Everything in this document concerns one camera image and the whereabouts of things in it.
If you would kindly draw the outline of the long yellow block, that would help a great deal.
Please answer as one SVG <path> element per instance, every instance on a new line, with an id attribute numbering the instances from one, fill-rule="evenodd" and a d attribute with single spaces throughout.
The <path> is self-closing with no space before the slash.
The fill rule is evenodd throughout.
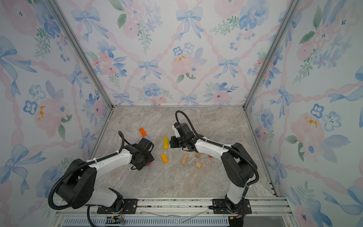
<path id="1" fill-rule="evenodd" d="M 164 137 L 163 139 L 163 149 L 164 150 L 168 150 L 169 149 L 169 142 L 168 142 L 168 138 Z"/>

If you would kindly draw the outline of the small orange block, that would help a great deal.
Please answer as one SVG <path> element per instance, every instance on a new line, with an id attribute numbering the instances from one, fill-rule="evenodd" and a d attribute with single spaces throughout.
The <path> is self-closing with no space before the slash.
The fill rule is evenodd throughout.
<path id="1" fill-rule="evenodd" d="M 147 133 L 145 132 L 145 130 L 143 128 L 139 128 L 139 132 L 141 133 L 141 135 L 143 137 L 147 137 Z"/>

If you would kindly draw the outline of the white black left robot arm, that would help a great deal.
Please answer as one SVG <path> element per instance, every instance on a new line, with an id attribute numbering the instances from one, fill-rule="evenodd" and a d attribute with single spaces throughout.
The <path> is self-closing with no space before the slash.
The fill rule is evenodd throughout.
<path id="1" fill-rule="evenodd" d="M 111 213 L 120 212 L 124 207 L 123 196 L 112 188 L 96 189 L 96 179 L 120 166 L 131 165 L 132 170 L 141 170 L 154 161 L 153 148 L 154 144 L 143 138 L 139 143 L 122 145 L 118 151 L 101 158 L 73 161 L 50 190 L 49 206 L 54 210 L 102 206 Z"/>

